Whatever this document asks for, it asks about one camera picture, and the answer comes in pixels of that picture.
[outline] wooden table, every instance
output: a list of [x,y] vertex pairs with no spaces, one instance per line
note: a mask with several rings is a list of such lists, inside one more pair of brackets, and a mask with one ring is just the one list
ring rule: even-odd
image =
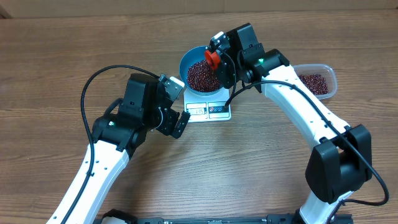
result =
[[[88,143],[79,102],[93,72],[126,63],[178,76],[186,51],[246,22],[292,64],[335,69],[338,91],[324,103],[370,130],[373,164],[391,193],[383,207],[349,204],[340,213],[356,223],[397,223],[397,10],[1,20],[0,223],[43,223],[57,208]],[[131,72],[93,81],[91,125],[123,96]],[[183,110],[182,101],[174,108]],[[310,191],[310,151],[297,128],[255,90],[239,95],[232,111],[229,122],[189,125],[179,140],[149,133],[99,214],[253,217],[298,209]],[[373,178],[353,198],[377,201],[382,191]]]

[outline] scale platform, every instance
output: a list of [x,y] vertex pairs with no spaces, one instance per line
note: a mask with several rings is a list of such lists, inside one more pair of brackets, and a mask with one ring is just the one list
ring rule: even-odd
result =
[[184,110],[191,114],[189,123],[208,121],[229,121],[231,105],[224,106],[229,98],[229,91],[222,88],[210,96],[201,96],[188,88],[184,92]]

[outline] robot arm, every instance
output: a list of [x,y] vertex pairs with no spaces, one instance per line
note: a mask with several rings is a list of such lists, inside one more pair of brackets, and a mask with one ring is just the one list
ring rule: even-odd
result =
[[[225,88],[231,88],[240,80],[257,83],[253,85],[257,91],[284,111],[312,150],[305,172],[312,191],[297,211],[297,223],[325,223],[339,201],[348,198],[371,178],[370,170],[350,150],[345,150],[348,146],[336,134],[342,134],[371,164],[368,130],[362,125],[351,128],[328,110],[300,81],[290,62],[278,50],[264,51],[250,24],[215,35],[205,58]],[[239,65],[239,69],[235,70],[235,65]],[[297,89],[309,97],[326,120]]]
[[[127,151],[117,151],[116,147],[117,145],[105,141],[95,143],[96,164],[93,166],[92,176],[67,223],[93,223],[109,188],[129,162]],[[75,179],[47,224],[60,223],[66,215],[86,177],[89,160],[90,145]]]
[[[64,223],[92,224],[108,190],[127,166],[134,151],[146,138],[148,130],[179,138],[190,115],[171,109],[184,89],[184,83],[162,75],[159,79],[134,73],[131,75],[123,100],[116,100],[93,126],[94,166],[87,185],[75,208]],[[112,110],[119,105],[118,113]],[[78,195],[89,169],[91,149],[88,145],[83,163],[48,224],[63,223],[63,219]]]

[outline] digital scale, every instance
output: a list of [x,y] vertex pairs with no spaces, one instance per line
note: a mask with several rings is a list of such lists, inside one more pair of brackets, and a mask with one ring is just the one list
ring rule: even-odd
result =
[[229,121],[231,106],[224,106],[229,98],[229,90],[221,88],[209,93],[192,90],[187,83],[190,66],[205,59],[206,46],[195,47],[188,51],[180,62],[180,77],[184,82],[184,110],[191,114],[189,123],[207,121]]
[[184,92],[184,110],[191,114],[188,122],[229,121],[231,105],[225,107],[228,98],[229,91],[225,88],[208,96],[198,95],[187,88]]

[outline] blue bowl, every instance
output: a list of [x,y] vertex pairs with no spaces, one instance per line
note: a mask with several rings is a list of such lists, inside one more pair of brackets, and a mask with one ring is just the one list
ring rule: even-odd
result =
[[201,60],[205,59],[205,50],[206,46],[200,46],[200,47],[195,47],[188,51],[184,57],[182,57],[181,62],[180,62],[180,78],[181,80],[185,83],[185,86],[194,94],[201,95],[201,96],[210,96],[213,95],[217,92],[219,92],[222,89],[222,86],[215,91],[211,92],[199,92],[196,90],[192,90],[187,83],[187,73],[189,67],[191,67],[194,63],[200,62]]

